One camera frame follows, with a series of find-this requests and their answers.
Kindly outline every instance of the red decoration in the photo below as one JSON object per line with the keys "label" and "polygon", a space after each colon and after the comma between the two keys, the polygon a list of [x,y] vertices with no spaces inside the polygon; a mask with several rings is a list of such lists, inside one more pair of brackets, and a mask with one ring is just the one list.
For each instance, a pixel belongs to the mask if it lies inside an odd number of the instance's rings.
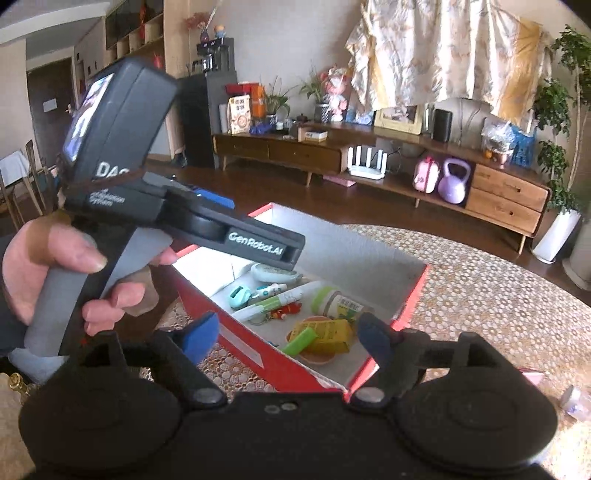
{"label": "red decoration", "polygon": [[209,20],[208,12],[197,12],[186,18],[184,22],[187,30],[203,30],[205,25],[207,25],[207,20]]}
{"label": "red decoration", "polygon": [[162,58],[162,55],[156,55],[156,54],[154,54],[154,58],[152,59],[152,63],[154,64],[154,66],[157,69],[163,69],[164,68],[164,59]]}
{"label": "red decoration", "polygon": [[139,8],[139,24],[141,25],[139,29],[139,37],[145,40],[145,27],[144,24],[146,22],[146,16],[148,14],[148,7],[146,7],[146,1],[142,0],[142,6]]}

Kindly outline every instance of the potted plant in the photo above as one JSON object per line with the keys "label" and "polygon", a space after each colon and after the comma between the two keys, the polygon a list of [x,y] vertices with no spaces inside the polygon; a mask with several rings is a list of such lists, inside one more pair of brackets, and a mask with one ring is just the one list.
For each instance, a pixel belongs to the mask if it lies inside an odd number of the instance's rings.
{"label": "potted plant", "polygon": [[290,116],[291,107],[287,103],[289,100],[289,93],[295,88],[292,87],[287,89],[285,92],[281,88],[281,79],[275,77],[273,84],[269,84],[270,90],[265,91],[265,107],[267,109],[267,122],[270,125],[277,124],[277,112],[283,108],[287,112],[287,116]]}
{"label": "potted plant", "polygon": [[[591,43],[570,26],[560,34],[552,45],[554,51],[560,50],[560,64],[574,75],[573,99],[567,89],[556,79],[551,79],[538,90],[534,102],[538,126],[544,130],[550,127],[552,141],[541,142],[538,164],[548,175],[548,187],[552,198],[548,208],[556,212],[556,218],[548,231],[534,240],[532,253],[542,262],[552,263],[581,217],[577,199],[571,192],[580,160],[581,132],[584,130],[589,114],[591,92]],[[556,143],[558,134],[570,135],[570,102],[574,101],[576,115],[575,151],[569,178],[564,181],[564,173],[569,167],[566,150]]]}
{"label": "potted plant", "polygon": [[300,94],[305,93],[308,98],[314,97],[314,121],[330,122],[330,105],[324,101],[326,94],[327,73],[318,73],[316,68],[310,69],[308,80],[302,80]]}

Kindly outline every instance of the vase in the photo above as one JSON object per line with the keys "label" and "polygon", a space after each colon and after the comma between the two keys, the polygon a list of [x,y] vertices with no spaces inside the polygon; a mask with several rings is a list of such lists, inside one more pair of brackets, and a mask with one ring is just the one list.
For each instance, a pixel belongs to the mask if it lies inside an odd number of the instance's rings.
{"label": "vase", "polygon": [[314,122],[319,124],[329,124],[332,113],[328,103],[317,103],[314,107]]}
{"label": "vase", "polygon": [[580,218],[581,214],[576,210],[559,213],[541,239],[539,241],[537,237],[534,239],[531,249],[534,256],[543,263],[554,263],[556,255],[579,223]]}

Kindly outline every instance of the red box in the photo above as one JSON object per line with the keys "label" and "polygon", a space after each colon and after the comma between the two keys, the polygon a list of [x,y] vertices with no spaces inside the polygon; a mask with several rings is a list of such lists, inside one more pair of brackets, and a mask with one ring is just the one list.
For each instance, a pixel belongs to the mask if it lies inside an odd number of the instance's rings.
{"label": "red box", "polygon": [[[385,321],[395,330],[408,326],[428,265],[382,242],[281,205],[266,205],[251,216],[306,236],[296,271],[311,280],[324,280],[373,307],[375,314],[388,319]],[[193,318],[218,312],[219,343],[277,391],[337,389],[350,394],[377,369],[358,341],[350,353],[338,355],[323,366],[284,355],[269,340],[279,343],[284,332],[302,318],[272,320],[255,327],[236,321],[225,300],[237,284],[253,282],[249,277],[252,262],[196,246],[179,252],[179,256],[176,286],[186,312]]]}
{"label": "red box", "polygon": [[226,93],[231,97],[250,95],[251,90],[257,85],[258,83],[228,83],[226,85]]}

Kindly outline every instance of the barcode label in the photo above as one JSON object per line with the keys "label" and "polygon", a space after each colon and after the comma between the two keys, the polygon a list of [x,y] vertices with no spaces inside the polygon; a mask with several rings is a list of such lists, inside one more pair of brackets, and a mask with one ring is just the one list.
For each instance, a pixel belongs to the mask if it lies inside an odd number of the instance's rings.
{"label": "barcode label", "polygon": [[350,300],[350,299],[346,299],[345,297],[341,297],[337,300],[337,303],[342,305],[343,307],[346,307],[348,309],[351,310],[355,310],[356,312],[360,311],[363,309],[363,305],[360,305],[359,303],[357,303],[356,301]]}

